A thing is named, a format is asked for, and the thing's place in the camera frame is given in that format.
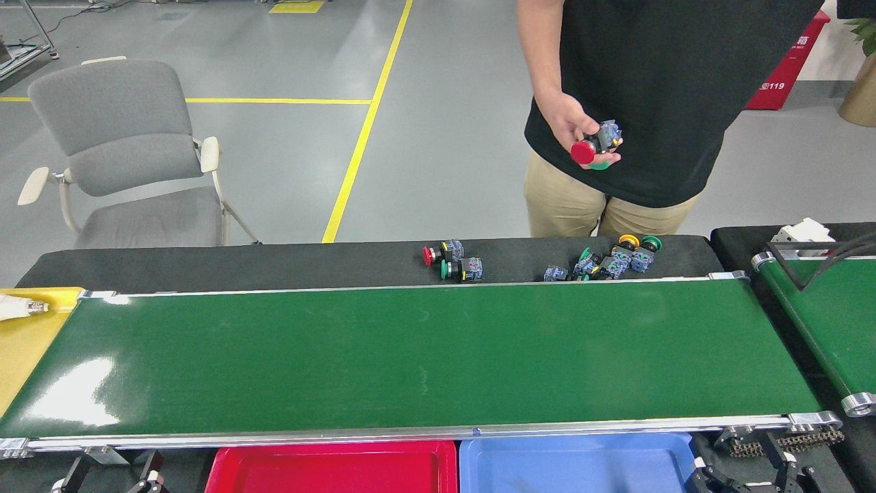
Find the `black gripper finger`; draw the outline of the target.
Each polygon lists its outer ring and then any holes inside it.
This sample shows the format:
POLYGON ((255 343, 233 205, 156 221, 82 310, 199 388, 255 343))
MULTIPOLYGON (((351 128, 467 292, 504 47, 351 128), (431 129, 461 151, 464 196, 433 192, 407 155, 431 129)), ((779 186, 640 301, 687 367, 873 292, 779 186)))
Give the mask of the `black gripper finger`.
POLYGON ((132 492, 166 492, 160 470, 164 465, 165 459, 157 450, 150 451, 145 455, 145 463, 137 483, 132 486, 132 492))
POLYGON ((57 480, 51 489, 52 493, 56 492, 79 492, 81 485, 87 477, 91 469, 91 456, 81 455, 75 459, 72 466, 68 469, 65 477, 57 480))
POLYGON ((792 453, 786 452, 773 433, 762 434, 762 450, 777 471, 777 492, 819 492, 820 486, 814 469, 801 467, 792 453))
POLYGON ((741 481, 732 479, 697 457, 693 462, 694 469, 687 480, 687 492, 747 492, 747 486, 741 481))

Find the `person's right hand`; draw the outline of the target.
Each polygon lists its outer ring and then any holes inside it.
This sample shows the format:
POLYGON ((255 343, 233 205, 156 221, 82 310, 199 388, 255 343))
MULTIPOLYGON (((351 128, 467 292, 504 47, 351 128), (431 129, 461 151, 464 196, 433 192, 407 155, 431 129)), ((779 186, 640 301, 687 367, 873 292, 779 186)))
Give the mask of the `person's right hand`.
POLYGON ((571 153, 576 142, 600 131, 600 124, 585 113, 576 98, 556 88, 534 93, 535 102, 557 143, 571 153))

